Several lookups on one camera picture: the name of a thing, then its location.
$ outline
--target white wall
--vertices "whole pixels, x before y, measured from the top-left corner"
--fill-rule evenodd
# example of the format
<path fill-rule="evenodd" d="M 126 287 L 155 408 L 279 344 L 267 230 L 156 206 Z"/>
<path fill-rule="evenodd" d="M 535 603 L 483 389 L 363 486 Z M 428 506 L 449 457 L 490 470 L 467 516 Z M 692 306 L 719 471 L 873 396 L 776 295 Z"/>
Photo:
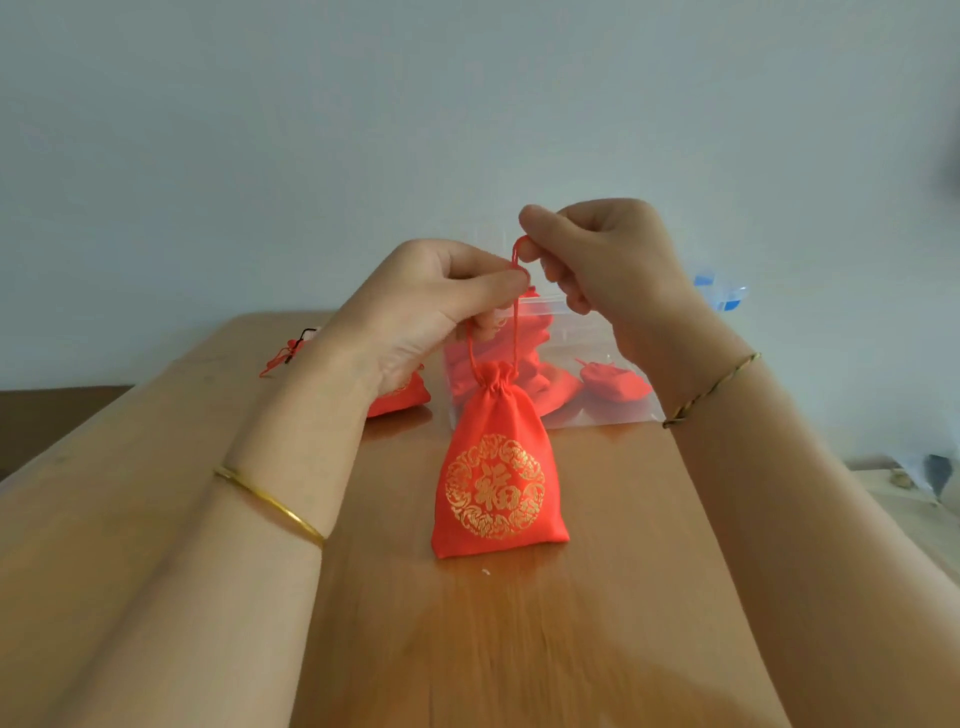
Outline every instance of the white wall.
<path fill-rule="evenodd" d="M 4 0 L 0 388 L 137 381 L 396 242 L 636 195 L 845 456 L 947 446 L 956 0 Z"/>

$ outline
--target knuckle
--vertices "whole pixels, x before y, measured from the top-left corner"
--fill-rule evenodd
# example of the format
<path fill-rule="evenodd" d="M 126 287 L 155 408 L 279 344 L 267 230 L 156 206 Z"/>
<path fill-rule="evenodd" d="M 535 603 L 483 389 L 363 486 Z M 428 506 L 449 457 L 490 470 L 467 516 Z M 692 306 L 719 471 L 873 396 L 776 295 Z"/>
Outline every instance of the knuckle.
<path fill-rule="evenodd" d="M 415 237 L 411 240 L 404 240 L 396 246 L 396 252 L 399 255 L 419 255 L 430 247 L 430 241 L 421 237 Z"/>

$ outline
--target red drawstring pouch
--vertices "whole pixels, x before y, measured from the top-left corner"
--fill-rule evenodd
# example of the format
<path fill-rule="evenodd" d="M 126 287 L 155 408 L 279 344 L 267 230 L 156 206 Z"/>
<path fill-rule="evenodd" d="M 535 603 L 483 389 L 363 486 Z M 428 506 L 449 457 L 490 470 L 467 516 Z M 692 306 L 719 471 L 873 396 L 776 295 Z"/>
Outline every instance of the red drawstring pouch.
<path fill-rule="evenodd" d="M 613 364 L 600 364 L 595 361 L 589 363 L 581 359 L 577 361 L 584 366 L 580 370 L 580 378 L 584 381 L 587 391 L 604 400 L 637 401 L 654 391 L 646 379 L 629 369 L 620 369 Z"/>
<path fill-rule="evenodd" d="M 515 302 L 515 323 L 517 313 Z M 517 331 L 512 363 L 478 364 L 468 333 L 478 386 L 441 468 L 431 539 L 438 558 L 570 540 L 550 439 L 530 396 L 516 384 Z"/>
<path fill-rule="evenodd" d="M 545 361 L 538 366 L 536 381 L 545 382 L 545 386 L 541 386 L 537 391 L 531 391 L 523 384 L 521 386 L 530 394 L 534 410 L 540 417 L 560 409 L 580 394 L 580 390 L 584 388 L 583 382 L 566 369 L 555 367 Z"/>
<path fill-rule="evenodd" d="M 416 407 L 418 404 L 427 404 L 430 401 L 430 393 L 426 391 L 426 385 L 423 384 L 423 377 L 413 372 L 410 375 L 410 381 L 402 387 L 398 387 L 393 392 L 378 397 L 367 410 L 367 419 L 379 417 L 390 412 L 399 412 L 401 409 Z"/>

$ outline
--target red drawstring cord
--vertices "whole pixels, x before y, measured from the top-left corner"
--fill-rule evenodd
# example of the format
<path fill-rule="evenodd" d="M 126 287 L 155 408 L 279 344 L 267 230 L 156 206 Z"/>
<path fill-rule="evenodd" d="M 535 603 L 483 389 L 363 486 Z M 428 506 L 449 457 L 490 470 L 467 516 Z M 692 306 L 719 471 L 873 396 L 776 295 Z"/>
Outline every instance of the red drawstring cord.
<path fill-rule="evenodd" d="M 315 328 L 305 328 L 300 332 L 299 339 L 288 339 L 287 345 L 277 352 L 273 359 L 267 362 L 267 368 L 260 372 L 260 376 L 266 376 L 271 369 L 276 369 L 280 364 L 289 364 L 294 354 L 300 351 L 303 345 L 306 344 L 307 340 L 303 337 L 306 336 L 307 331 L 316 332 L 317 330 Z"/>
<path fill-rule="evenodd" d="M 518 262 L 520 243 L 526 239 L 527 239 L 527 236 L 523 235 L 516 240 L 516 243 L 514 243 L 514 251 L 510 258 L 510 264 L 514 268 L 517 268 L 518 270 L 522 270 Z M 517 325 L 519 322 L 519 316 L 520 316 L 520 299 L 517 298 L 517 299 L 514 299 L 514 378 L 516 378 L 520 374 L 520 369 L 519 369 L 520 357 L 518 353 L 520 327 Z M 473 378 L 477 380 L 477 384 L 480 384 L 481 383 L 480 373 L 477 372 L 477 362 L 476 362 L 476 359 L 473 358 L 473 322 L 470 319 L 467 319 L 467 355 L 470 358 L 470 368 L 473 370 Z"/>
<path fill-rule="evenodd" d="M 287 345 L 277 352 L 273 359 L 267 362 L 267 368 L 260 372 L 260 376 L 266 376 L 271 369 L 276 369 L 280 364 L 289 361 L 290 358 L 300 350 L 301 346 L 303 346 L 302 341 L 296 341 L 294 339 L 287 341 Z"/>

